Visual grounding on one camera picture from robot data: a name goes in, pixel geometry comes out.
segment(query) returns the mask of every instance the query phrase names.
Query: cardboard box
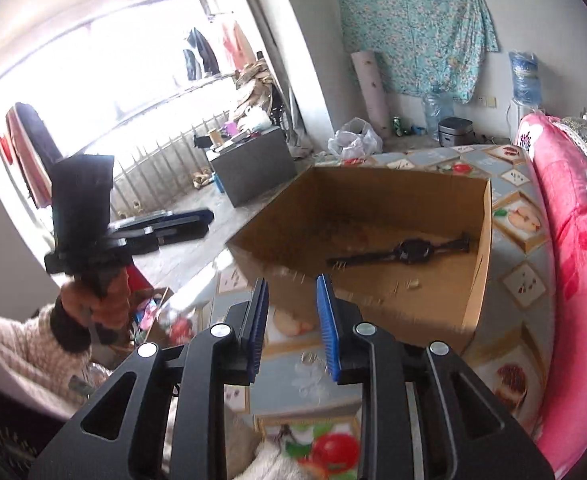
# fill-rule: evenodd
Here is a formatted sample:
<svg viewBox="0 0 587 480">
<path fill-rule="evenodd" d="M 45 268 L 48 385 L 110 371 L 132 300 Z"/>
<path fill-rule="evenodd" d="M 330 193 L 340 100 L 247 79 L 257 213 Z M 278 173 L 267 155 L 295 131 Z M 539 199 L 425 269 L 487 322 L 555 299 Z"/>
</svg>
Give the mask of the cardboard box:
<svg viewBox="0 0 587 480">
<path fill-rule="evenodd" d="M 316 277 L 336 296 L 407 343 L 443 340 L 461 352 L 482 307 L 491 252 L 487 180 L 387 168 L 310 168 L 240 229 L 227 246 L 249 282 L 265 277 L 273 306 L 317 323 Z M 433 243 L 468 233 L 470 253 L 423 264 L 331 269 L 326 259 L 388 251 L 402 240 Z M 418 279 L 420 287 L 408 290 Z"/>
</svg>

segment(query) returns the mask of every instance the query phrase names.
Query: pink blanket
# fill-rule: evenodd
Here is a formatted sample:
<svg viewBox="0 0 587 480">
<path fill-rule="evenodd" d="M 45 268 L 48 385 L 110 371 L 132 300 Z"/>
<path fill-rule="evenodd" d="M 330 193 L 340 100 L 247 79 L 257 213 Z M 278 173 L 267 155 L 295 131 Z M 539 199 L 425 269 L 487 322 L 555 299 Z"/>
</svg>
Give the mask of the pink blanket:
<svg viewBox="0 0 587 480">
<path fill-rule="evenodd" d="M 556 335 L 537 442 L 562 478 L 587 448 L 587 159 L 555 121 L 525 117 L 516 143 L 533 160 L 554 243 Z"/>
</svg>

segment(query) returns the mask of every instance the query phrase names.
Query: floral cloth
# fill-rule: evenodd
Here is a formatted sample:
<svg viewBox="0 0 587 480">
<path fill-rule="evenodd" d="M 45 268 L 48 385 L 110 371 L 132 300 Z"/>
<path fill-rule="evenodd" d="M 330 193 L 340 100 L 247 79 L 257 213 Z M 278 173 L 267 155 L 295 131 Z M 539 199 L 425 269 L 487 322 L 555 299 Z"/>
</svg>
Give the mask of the floral cloth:
<svg viewBox="0 0 587 480">
<path fill-rule="evenodd" d="M 377 53 L 387 91 L 422 96 L 434 84 L 467 103 L 485 52 L 498 52 L 485 0 L 338 0 L 349 53 Z"/>
</svg>

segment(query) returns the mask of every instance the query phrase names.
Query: clothing hanging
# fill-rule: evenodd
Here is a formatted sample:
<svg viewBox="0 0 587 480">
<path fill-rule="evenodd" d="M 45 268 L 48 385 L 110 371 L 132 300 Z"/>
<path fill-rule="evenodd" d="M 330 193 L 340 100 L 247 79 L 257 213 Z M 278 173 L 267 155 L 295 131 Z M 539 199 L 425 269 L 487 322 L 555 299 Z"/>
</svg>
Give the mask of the clothing hanging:
<svg viewBox="0 0 587 480">
<path fill-rule="evenodd" d="M 192 29 L 187 41 L 189 42 L 189 45 L 193 49 L 197 49 L 200 54 L 200 57 L 202 58 L 202 71 L 204 73 L 211 73 L 211 75 L 218 75 L 220 73 L 218 59 L 215 57 L 211 45 L 202 33 L 197 28 Z"/>
<path fill-rule="evenodd" d="M 62 154 L 53 141 L 44 122 L 31 105 L 16 103 L 16 111 L 20 122 L 31 141 L 35 153 L 38 154 L 44 169 L 51 173 L 51 168 L 62 160 Z"/>
<path fill-rule="evenodd" d="M 499 52 L 485 0 L 339 0 L 345 48 L 377 53 L 387 91 L 422 96 L 434 84 L 473 97 L 486 52 Z"/>
<path fill-rule="evenodd" d="M 51 205 L 51 179 L 20 120 L 15 105 L 6 114 L 6 129 L 14 149 L 14 159 L 22 171 L 35 206 L 40 209 Z"/>
<path fill-rule="evenodd" d="M 187 47 L 182 50 L 184 62 L 186 64 L 186 76 L 189 81 L 198 81 L 202 79 L 202 63 L 199 55 L 196 55 L 194 49 Z"/>
<path fill-rule="evenodd" d="M 13 154 L 12 154 L 11 147 L 9 146 L 9 141 L 7 140 L 7 138 L 5 136 L 1 136 L 1 135 L 0 135 L 0 150 L 2 151 L 2 154 L 4 155 L 4 160 L 6 160 L 6 163 L 8 165 L 13 164 Z"/>
<path fill-rule="evenodd" d="M 256 54 L 236 20 L 220 20 L 219 27 L 227 60 L 235 70 L 256 62 Z"/>
</svg>

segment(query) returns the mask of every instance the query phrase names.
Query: patterned tablecloth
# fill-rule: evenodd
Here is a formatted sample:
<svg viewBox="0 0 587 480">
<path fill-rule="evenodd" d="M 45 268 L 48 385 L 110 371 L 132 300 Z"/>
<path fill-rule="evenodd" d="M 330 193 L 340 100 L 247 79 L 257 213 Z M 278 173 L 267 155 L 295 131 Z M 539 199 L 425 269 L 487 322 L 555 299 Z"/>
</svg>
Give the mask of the patterned tablecloth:
<svg viewBox="0 0 587 480">
<path fill-rule="evenodd" d="M 526 153 L 515 146 L 457 146 L 385 153 L 365 162 L 397 170 L 440 171 L 491 180 L 493 244 L 483 310 L 463 357 L 533 432 L 551 361 L 555 272 L 539 186 Z M 225 250 L 170 300 L 167 328 L 189 318 L 180 334 L 224 319 L 251 286 Z M 228 405 L 292 454 L 322 434 L 359 437 L 360 386 L 337 386 L 325 373 L 317 327 L 270 307 L 260 373 L 249 388 L 228 386 Z"/>
</svg>

